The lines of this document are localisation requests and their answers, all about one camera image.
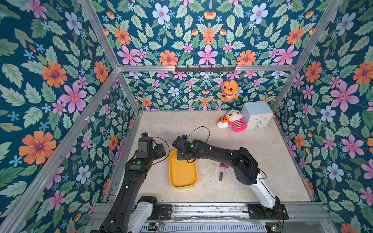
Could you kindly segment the small tiger plush toy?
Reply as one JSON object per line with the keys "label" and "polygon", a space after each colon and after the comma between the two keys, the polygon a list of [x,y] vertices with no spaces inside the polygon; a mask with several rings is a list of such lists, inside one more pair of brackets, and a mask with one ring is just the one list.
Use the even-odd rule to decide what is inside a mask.
{"label": "small tiger plush toy", "polygon": [[229,118],[224,116],[217,121],[217,127],[220,129],[225,129],[225,128],[228,128],[229,123],[230,123]]}

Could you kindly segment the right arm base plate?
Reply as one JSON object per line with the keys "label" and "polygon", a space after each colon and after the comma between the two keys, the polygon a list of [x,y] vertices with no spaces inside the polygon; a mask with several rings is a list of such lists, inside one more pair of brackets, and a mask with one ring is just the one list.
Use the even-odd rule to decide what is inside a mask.
{"label": "right arm base plate", "polygon": [[275,205],[273,208],[267,208],[261,204],[248,204],[248,214],[250,219],[269,219],[269,220],[288,220],[288,212],[284,204],[281,204],[280,199],[275,197]]}

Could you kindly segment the white usb stick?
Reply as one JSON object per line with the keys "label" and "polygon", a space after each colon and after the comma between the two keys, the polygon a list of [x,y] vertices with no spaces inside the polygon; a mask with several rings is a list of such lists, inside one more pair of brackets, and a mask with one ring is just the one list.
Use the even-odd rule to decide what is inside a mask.
{"label": "white usb stick", "polygon": [[220,167],[216,167],[214,174],[217,175]]}

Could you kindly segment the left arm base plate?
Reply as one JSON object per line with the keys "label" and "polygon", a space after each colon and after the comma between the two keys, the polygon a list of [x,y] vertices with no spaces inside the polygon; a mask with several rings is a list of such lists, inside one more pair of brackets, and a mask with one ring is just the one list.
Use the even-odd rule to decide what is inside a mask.
{"label": "left arm base plate", "polygon": [[153,205],[153,212],[150,216],[150,220],[170,220],[172,218],[171,204],[156,204]]}

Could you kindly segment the black wall hook rail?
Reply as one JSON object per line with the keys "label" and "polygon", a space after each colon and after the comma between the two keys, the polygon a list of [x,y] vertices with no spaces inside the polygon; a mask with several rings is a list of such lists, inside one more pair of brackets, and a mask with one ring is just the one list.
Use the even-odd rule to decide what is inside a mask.
{"label": "black wall hook rail", "polygon": [[221,72],[232,72],[236,71],[236,66],[175,66],[174,70],[175,72],[193,72],[193,73],[199,73],[199,72],[212,72],[212,73],[221,73]]}

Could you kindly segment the yellow plastic storage tray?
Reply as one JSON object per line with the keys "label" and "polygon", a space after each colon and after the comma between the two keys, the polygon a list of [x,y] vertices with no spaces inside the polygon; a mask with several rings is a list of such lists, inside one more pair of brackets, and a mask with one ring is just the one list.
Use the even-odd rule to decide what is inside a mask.
{"label": "yellow plastic storage tray", "polygon": [[178,160],[177,150],[172,150],[169,156],[169,180],[175,189],[194,187],[198,182],[196,162]]}

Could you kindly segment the white pink striped plush doll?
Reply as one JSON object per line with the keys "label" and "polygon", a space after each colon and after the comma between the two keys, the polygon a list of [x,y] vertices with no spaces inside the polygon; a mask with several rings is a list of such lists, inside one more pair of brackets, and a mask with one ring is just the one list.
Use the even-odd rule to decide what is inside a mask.
{"label": "white pink striped plush doll", "polygon": [[231,110],[225,115],[229,120],[229,125],[232,126],[234,132],[242,132],[247,128],[247,123],[245,123],[245,118],[243,118],[242,113],[238,110]]}

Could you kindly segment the white capped usb drive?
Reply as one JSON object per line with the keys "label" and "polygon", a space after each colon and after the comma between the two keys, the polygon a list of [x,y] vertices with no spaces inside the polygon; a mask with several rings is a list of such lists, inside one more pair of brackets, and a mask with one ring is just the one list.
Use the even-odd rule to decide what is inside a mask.
{"label": "white capped usb drive", "polygon": [[228,168],[224,168],[224,171],[226,172],[226,174],[227,174],[228,176],[231,176],[231,173],[230,173],[230,171],[229,171]]}

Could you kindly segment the white mini drawer cabinet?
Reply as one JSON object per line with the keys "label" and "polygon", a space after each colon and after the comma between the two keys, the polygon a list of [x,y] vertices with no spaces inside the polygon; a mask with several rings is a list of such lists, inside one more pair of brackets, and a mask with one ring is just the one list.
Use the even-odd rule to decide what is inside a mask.
{"label": "white mini drawer cabinet", "polygon": [[247,129],[255,130],[266,127],[274,115],[265,101],[247,102],[243,105],[241,113],[247,124]]}

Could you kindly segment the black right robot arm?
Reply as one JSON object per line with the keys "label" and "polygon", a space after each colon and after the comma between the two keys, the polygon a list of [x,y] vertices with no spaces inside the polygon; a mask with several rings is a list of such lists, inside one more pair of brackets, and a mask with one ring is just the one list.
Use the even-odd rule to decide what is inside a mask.
{"label": "black right robot arm", "polygon": [[236,179],[252,189],[265,211],[279,209],[279,198],[264,182],[267,177],[263,176],[264,172],[259,168],[258,162],[246,148],[224,149],[197,139],[189,142],[180,136],[172,146],[177,149],[183,160],[193,162],[198,159],[209,159],[228,165],[234,170]]}

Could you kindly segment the orange dinosaur plush toy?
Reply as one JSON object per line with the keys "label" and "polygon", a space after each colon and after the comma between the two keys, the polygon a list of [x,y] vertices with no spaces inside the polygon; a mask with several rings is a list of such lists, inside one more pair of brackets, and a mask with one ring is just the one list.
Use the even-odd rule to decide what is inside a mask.
{"label": "orange dinosaur plush toy", "polygon": [[237,94],[239,93],[239,86],[234,80],[226,80],[222,83],[222,94],[220,100],[224,103],[231,102],[234,99],[237,99]]}

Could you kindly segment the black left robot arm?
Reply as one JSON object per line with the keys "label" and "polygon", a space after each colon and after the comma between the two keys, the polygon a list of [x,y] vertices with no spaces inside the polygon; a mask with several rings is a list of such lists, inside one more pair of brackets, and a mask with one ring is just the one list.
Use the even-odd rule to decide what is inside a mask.
{"label": "black left robot arm", "polygon": [[146,197],[135,204],[154,160],[166,156],[163,144],[155,142],[148,133],[142,133],[135,155],[126,163],[123,182],[108,216],[98,230],[92,233],[139,233],[145,221],[153,214],[155,197]]}

